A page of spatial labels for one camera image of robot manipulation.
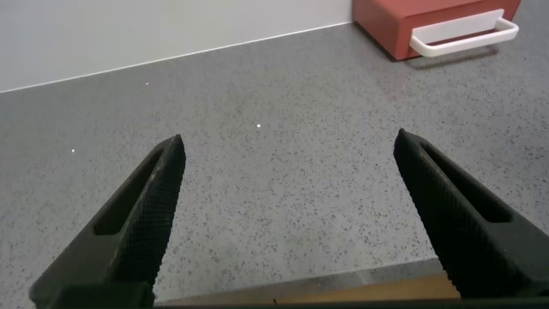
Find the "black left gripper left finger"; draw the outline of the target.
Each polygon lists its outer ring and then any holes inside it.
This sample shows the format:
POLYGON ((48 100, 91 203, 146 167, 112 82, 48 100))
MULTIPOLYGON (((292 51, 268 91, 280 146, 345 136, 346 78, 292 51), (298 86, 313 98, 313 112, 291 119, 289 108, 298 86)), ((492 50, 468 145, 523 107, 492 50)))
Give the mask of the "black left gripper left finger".
POLYGON ((32 285, 38 308, 149 308, 185 169, 182 137, 157 144, 32 285))

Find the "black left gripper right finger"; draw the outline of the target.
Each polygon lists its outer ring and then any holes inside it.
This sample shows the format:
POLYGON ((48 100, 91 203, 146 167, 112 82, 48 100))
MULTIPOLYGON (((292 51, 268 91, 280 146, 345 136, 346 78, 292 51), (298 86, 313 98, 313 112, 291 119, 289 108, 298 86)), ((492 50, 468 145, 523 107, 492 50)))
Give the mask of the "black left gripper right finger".
POLYGON ((464 298, 546 297, 548 236, 421 136, 399 130, 398 170, 464 298))

